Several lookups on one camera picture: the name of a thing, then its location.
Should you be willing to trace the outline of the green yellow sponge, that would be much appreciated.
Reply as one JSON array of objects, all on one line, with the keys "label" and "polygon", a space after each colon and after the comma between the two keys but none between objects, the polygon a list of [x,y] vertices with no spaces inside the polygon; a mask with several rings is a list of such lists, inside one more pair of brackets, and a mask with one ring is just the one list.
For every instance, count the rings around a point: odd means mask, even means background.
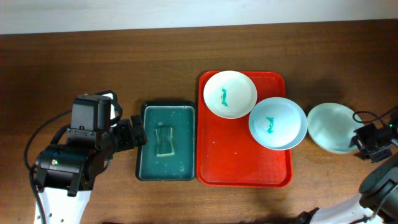
[{"label": "green yellow sponge", "polygon": [[155,136],[157,140],[157,157],[168,157],[175,154],[173,145],[173,128],[159,127],[155,129]]}]

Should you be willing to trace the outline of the pale green plate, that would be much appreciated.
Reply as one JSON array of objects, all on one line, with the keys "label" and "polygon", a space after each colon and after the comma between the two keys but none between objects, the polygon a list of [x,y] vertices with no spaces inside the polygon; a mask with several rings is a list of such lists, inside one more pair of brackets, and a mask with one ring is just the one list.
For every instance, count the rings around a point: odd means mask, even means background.
[{"label": "pale green plate", "polygon": [[307,116],[308,133],[322,149],[335,154],[348,154],[358,150],[351,140],[354,131],[364,124],[353,119],[354,111],[338,103],[322,103]]}]

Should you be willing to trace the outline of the light blue plate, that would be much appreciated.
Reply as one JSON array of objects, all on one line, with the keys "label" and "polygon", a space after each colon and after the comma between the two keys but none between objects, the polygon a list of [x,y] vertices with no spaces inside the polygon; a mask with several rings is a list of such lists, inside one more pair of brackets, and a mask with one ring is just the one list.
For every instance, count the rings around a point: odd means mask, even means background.
[{"label": "light blue plate", "polygon": [[249,115],[249,130],[254,140],[274,151],[289,150],[300,144],[307,128],[303,109],[287,98],[262,100]]}]

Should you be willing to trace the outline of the white plate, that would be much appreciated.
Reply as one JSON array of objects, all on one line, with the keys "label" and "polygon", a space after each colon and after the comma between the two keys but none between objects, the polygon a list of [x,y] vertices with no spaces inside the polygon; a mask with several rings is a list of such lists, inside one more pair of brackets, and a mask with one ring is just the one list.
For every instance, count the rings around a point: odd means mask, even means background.
[{"label": "white plate", "polygon": [[226,119],[246,116],[257,101],[257,89],[253,81],[237,71],[222,71],[206,82],[203,98],[208,109]]}]

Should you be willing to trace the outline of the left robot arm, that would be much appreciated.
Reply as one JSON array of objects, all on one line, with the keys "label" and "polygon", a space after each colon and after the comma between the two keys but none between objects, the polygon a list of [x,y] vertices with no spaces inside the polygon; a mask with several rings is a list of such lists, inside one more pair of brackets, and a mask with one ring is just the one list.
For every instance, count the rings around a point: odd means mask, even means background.
[{"label": "left robot arm", "polygon": [[147,142],[141,117],[122,119],[113,91],[77,96],[71,115],[30,169],[35,223],[80,223],[113,155]]}]

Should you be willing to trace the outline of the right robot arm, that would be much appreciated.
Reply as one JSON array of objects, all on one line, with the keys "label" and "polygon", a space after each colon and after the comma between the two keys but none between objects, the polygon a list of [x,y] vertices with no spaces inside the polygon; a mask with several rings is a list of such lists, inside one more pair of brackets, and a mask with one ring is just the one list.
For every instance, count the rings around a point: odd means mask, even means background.
[{"label": "right robot arm", "polygon": [[397,108],[365,121],[354,131],[351,144],[358,156],[376,163],[384,161],[359,186],[359,194],[330,208],[302,212],[292,223],[397,223]]}]

